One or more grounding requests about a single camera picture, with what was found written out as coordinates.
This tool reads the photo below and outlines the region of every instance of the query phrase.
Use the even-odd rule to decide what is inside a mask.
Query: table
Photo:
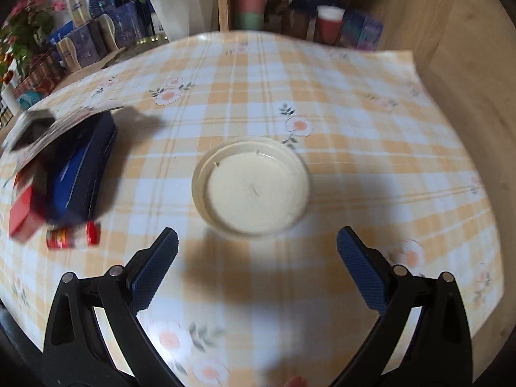
[[[489,200],[409,52],[200,35],[95,73],[37,107],[64,114],[107,99],[130,107],[114,113],[119,134],[99,196],[98,248],[48,251],[43,231],[16,245],[6,235],[10,190],[0,195],[0,298],[39,347],[64,272],[103,274],[165,226],[177,231],[180,253],[138,318],[187,386],[281,385],[295,374],[310,386],[331,382],[376,320],[336,254],[344,225],[415,274],[451,271],[472,334],[500,300]],[[249,243],[211,231],[190,194],[202,154],[246,134],[290,146],[313,179],[305,217]],[[13,167],[2,158],[1,184]],[[416,320],[417,311],[390,367]],[[129,371],[105,316],[100,324],[114,361]]]

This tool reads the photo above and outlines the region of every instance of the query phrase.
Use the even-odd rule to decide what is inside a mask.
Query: blue pouch
[[[47,179],[47,219],[73,226],[94,219],[97,195],[117,135],[110,112],[87,118],[57,141]]]

